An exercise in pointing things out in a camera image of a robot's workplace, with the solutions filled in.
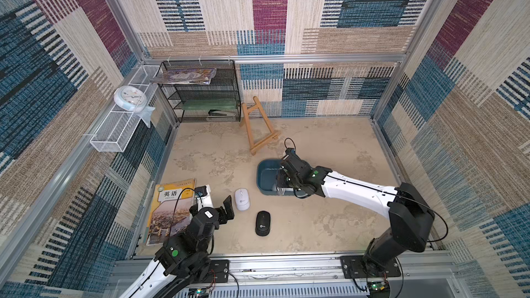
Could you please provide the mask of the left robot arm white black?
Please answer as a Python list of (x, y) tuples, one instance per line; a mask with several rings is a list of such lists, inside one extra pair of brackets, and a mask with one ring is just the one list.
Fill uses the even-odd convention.
[(204, 280), (211, 267), (208, 247), (214, 231), (235, 217), (232, 197), (219, 208), (194, 205), (190, 212), (190, 224), (163, 243), (122, 297), (174, 297), (193, 282)]

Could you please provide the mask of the white mouse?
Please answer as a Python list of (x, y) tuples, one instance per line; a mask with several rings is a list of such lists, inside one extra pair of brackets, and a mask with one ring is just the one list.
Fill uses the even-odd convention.
[(239, 211), (246, 211), (251, 206), (248, 190), (240, 188), (235, 191), (235, 204)]

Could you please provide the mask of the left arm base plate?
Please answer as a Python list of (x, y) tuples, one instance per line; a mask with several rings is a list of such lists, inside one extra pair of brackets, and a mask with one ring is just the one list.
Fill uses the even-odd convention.
[(199, 284), (226, 284), (229, 281), (230, 261), (228, 259), (216, 259), (210, 264), (206, 275), (198, 281)]

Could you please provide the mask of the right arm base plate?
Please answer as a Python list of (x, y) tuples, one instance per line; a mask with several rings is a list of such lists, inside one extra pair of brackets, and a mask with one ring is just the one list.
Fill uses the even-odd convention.
[(366, 266), (362, 260), (362, 255), (345, 255), (339, 258), (342, 272), (345, 279), (366, 278), (383, 278), (383, 277), (401, 277), (401, 267), (397, 259), (392, 259), (384, 266)]

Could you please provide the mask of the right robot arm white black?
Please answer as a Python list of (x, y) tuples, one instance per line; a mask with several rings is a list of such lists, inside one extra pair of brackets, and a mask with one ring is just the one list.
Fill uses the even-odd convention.
[[(373, 162), (370, 153), (301, 152), (301, 158), (312, 166), (324, 166), (358, 180), (371, 181), (383, 186), (395, 186), (389, 164), (378, 151), (380, 161)], [(323, 199), (313, 196), (304, 200), (294, 197), (287, 189), (288, 203), (277, 212), (274, 236), (278, 250), (286, 253), (364, 252), (374, 237), (390, 228), (389, 219), (379, 212), (352, 201)]]

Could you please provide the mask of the black mouse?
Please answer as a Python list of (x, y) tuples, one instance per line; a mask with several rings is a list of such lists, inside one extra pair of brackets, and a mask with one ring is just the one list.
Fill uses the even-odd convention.
[(255, 233), (260, 237), (269, 235), (271, 230), (271, 214), (267, 211), (259, 211), (256, 216)]

